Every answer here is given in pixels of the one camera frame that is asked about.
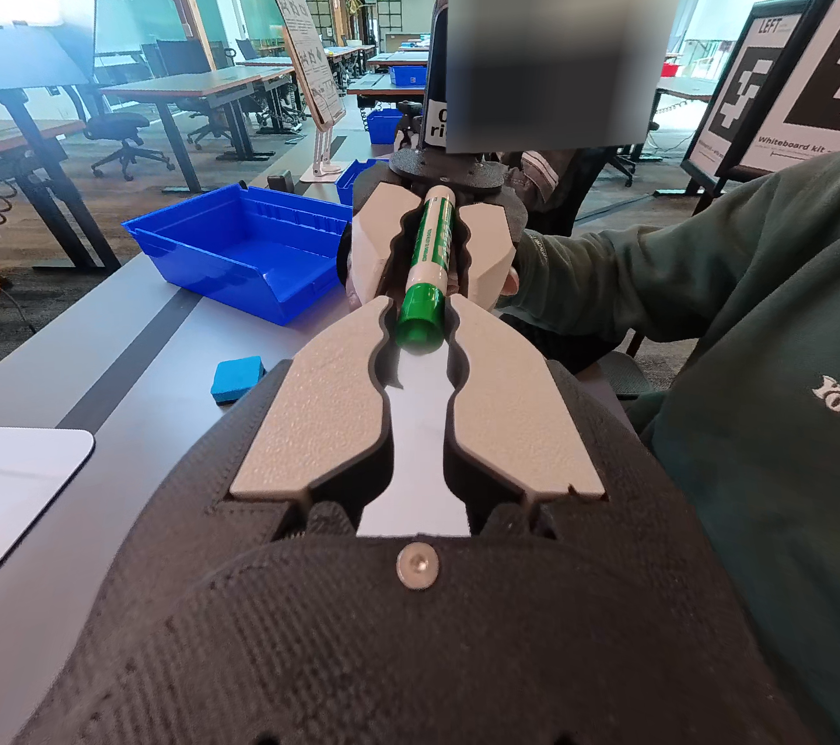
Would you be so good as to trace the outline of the black office chair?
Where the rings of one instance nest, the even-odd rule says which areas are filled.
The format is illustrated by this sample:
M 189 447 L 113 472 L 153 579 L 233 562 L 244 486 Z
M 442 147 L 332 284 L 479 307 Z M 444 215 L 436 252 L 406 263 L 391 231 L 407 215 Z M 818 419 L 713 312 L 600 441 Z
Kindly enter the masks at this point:
M 150 125 L 150 121 L 145 116 L 129 112 L 109 112 L 91 116 L 86 121 L 86 128 L 83 131 L 88 140 L 110 140 L 120 144 L 120 147 L 110 155 L 91 165 L 92 175 L 101 179 L 103 177 L 101 168 L 112 161 L 118 161 L 121 165 L 122 178 L 126 182 L 131 182 L 133 176 L 130 166 L 136 164 L 139 158 L 162 163 L 168 171 L 174 171 L 175 164 L 168 155 L 144 148 L 139 131 L 149 128 Z
M 607 149 L 605 167 L 609 166 L 618 171 L 624 177 L 625 187 L 633 185 L 639 163 L 659 163 L 664 160 L 661 155 L 646 153 L 644 151 L 645 143 L 646 140 L 641 143 Z

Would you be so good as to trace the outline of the green dry erase marker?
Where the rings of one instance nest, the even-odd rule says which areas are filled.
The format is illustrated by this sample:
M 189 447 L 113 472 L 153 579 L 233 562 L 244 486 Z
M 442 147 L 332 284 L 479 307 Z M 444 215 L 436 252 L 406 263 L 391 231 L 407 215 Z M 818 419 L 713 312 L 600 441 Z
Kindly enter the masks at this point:
M 429 285 L 442 293 L 448 287 L 455 193 L 446 185 L 435 185 L 426 194 L 416 235 L 406 292 Z

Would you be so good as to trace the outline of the person's right hand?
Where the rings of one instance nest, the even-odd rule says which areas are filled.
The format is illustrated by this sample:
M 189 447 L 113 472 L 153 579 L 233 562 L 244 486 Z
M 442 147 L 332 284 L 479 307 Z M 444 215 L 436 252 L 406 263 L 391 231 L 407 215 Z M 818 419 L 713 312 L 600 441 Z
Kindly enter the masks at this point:
M 347 258 L 347 276 L 346 276 L 346 283 L 344 284 L 344 291 L 345 295 L 348 298 L 350 310 L 353 311 L 357 308 L 360 308 L 363 302 L 360 300 L 358 293 L 356 292 L 353 284 L 352 278 L 352 258 L 349 255 Z M 489 307 L 485 307 L 486 310 L 492 311 L 499 302 L 499 299 L 502 297 L 511 297 L 515 295 L 519 290 L 519 276 L 518 272 L 516 271 L 514 266 L 510 266 L 505 277 L 504 283 L 501 287 L 500 293 L 497 294 L 497 298 L 490 304 Z M 448 284 L 446 290 L 446 296 L 457 295 L 459 293 L 459 286 L 457 283 L 457 276 L 454 272 L 450 272 L 448 274 Z

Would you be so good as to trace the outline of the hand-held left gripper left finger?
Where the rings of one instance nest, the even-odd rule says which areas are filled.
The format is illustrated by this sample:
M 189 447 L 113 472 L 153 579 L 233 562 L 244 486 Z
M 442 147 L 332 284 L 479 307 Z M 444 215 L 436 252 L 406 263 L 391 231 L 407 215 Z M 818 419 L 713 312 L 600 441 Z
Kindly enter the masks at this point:
M 297 353 L 230 486 L 233 498 L 366 506 L 388 487 L 392 417 L 376 362 L 392 304 L 376 297 Z

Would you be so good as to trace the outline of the person's green sweatshirt torso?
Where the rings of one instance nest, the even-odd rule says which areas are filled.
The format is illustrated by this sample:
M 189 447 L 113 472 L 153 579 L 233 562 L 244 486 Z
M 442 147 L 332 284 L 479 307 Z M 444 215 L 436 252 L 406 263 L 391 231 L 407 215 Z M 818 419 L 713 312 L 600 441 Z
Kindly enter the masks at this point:
M 689 221 L 731 290 L 686 338 L 696 351 L 650 444 L 786 687 L 838 736 L 838 154 L 741 185 Z

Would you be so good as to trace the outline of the blue foam eraser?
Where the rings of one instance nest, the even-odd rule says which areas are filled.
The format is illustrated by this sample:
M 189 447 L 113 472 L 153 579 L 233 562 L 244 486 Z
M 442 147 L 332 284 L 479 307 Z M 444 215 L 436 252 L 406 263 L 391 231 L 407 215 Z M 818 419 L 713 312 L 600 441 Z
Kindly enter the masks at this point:
M 232 404 L 250 392 L 266 375 L 258 355 L 220 362 L 215 370 L 211 396 L 217 405 Z

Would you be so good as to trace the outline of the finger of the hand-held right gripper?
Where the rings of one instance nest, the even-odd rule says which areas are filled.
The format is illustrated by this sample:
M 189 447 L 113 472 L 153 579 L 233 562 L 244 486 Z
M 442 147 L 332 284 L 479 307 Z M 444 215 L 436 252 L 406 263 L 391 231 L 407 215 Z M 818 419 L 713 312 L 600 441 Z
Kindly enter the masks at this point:
M 392 294 L 406 248 L 406 227 L 417 216 L 420 197 L 404 185 L 364 180 L 353 209 L 351 281 L 359 299 Z
M 497 298 L 516 254 L 505 210 L 474 203 L 457 210 L 456 266 L 458 287 L 484 309 Z

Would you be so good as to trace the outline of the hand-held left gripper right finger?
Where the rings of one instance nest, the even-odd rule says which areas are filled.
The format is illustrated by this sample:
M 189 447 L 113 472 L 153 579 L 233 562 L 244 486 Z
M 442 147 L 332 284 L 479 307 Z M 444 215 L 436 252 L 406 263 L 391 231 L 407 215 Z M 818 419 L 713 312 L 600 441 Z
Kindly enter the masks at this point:
M 541 353 L 461 295 L 448 300 L 444 477 L 471 508 L 523 507 L 605 489 Z

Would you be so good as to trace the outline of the black tape strip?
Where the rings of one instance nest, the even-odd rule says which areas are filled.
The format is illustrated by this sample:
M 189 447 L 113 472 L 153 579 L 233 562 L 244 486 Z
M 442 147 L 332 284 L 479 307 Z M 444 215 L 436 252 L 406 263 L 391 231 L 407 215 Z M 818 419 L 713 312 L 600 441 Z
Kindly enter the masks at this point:
M 96 434 L 193 312 L 201 297 L 180 289 L 56 425 Z

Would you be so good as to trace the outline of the wooden top desk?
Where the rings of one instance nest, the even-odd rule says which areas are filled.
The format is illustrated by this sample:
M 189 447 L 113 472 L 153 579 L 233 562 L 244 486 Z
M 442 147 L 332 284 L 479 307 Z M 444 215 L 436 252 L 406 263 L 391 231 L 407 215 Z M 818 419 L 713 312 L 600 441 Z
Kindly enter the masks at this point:
M 292 73 L 289 67 L 229 67 L 200 74 L 180 74 L 163 78 L 139 80 L 117 86 L 100 87 L 104 96 L 127 101 L 153 103 L 161 117 L 165 134 L 182 172 L 184 185 L 169 185 L 166 195 L 205 193 L 193 168 L 184 139 L 176 127 L 169 104 L 180 100 L 206 103 L 210 109 L 222 109 L 232 130 L 234 156 L 239 161 L 266 161 L 273 152 L 255 152 L 249 138 L 239 100 L 257 91 L 273 91 L 280 79 Z
M 80 133 L 80 120 L 37 120 L 40 150 L 34 150 L 13 120 L 2 121 L 2 183 L 22 193 L 65 254 L 34 269 L 74 269 L 111 274 L 121 264 L 61 163 L 59 137 Z

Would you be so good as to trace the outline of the printed instruction sign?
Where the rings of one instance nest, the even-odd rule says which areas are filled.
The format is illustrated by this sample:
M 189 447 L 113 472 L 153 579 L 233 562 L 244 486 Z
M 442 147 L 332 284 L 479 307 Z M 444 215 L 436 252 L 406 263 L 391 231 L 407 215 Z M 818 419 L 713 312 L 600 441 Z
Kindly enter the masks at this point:
M 276 0 L 282 37 L 316 128 L 330 131 L 345 110 L 306 0 Z

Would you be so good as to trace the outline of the large black white tag sign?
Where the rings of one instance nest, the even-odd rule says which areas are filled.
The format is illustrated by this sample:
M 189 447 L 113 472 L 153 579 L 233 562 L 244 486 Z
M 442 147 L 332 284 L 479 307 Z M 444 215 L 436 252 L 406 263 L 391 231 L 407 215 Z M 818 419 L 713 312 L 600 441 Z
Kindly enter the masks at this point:
M 717 168 L 756 175 L 839 150 L 839 0 L 811 0 Z

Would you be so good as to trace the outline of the small black white tag sign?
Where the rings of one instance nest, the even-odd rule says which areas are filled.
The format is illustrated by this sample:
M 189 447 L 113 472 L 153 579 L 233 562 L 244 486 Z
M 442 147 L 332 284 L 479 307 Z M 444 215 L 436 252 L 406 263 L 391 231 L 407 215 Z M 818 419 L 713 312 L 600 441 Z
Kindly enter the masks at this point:
M 680 164 L 689 174 L 688 195 L 710 195 L 717 187 L 718 168 L 810 1 L 752 6 Z

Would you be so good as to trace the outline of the green marker cap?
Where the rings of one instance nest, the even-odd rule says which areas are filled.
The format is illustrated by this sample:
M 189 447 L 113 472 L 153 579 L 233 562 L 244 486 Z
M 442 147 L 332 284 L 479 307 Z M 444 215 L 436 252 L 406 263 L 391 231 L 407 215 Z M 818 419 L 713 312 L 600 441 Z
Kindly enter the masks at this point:
M 408 287 L 395 325 L 396 345 L 413 353 L 435 351 L 445 338 L 445 304 L 445 294 L 434 284 Z

